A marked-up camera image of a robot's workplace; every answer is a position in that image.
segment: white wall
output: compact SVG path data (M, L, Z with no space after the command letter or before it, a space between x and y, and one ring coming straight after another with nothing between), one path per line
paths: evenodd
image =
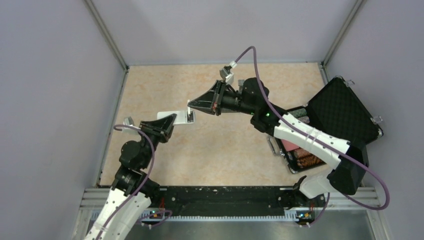
M395 240L424 235L423 11L422 0L367 1L328 66L331 77L352 79L365 106L384 118L385 136L368 154L391 193L384 214Z
M322 61L355 0L94 0L129 65ZM244 61L252 62L252 55Z
M70 239L123 71L82 0L2 0L0 23L0 239Z

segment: beige marbled floor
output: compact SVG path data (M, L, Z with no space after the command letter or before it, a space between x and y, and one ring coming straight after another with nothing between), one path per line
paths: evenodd
M157 112L187 108L187 100L206 92L219 79L222 64L132 66L126 81L116 123L132 116L155 120ZM259 74L270 90L269 99L288 109L305 104L322 87L316 63L259 64ZM255 76L252 64L239 64L235 79ZM271 186L292 185L303 174L291 174L272 155L266 135L250 124L250 115L196 112L196 122L177 125L171 139L159 144L150 178L160 185ZM100 184L110 185L119 168L121 146L140 137L115 131L106 156ZM305 172L316 173L326 166Z

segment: open case lid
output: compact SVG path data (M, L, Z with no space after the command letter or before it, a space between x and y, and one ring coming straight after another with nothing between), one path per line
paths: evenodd
M336 138L357 138L369 144L383 136L383 130L341 76L324 86L306 110L319 120L320 130Z

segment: cable connector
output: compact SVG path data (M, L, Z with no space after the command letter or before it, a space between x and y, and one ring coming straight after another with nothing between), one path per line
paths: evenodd
M231 72L231 68L231 66L224 66L219 70L219 75L227 85L231 85L234 82L234 73Z
M230 63L229 63L229 66L230 66L232 69L235 69L235 68L237 67L237 62L232 61L232 62L230 62Z
M130 116L127 116L126 118L123 119L123 124L126 125L126 126L131 126L131 127L135 127L135 128L140 129L137 126L134 126L134 120ZM122 132L126 133L126 134L131 134L131 135L139 135L138 131L131 129L131 128L127 128L127 127L123 128Z

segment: white rectangular object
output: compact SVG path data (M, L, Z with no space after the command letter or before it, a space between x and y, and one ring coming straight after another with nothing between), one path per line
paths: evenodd
M173 122L174 125L182 125L182 124L194 124L196 120L196 114L194 111L190 111L190 115L192 115L192 121L189 121L188 119L188 111L187 110L181 110L181 111L160 111L156 115L156 119L162 119L164 117L167 117L171 114L176 114L175 121Z

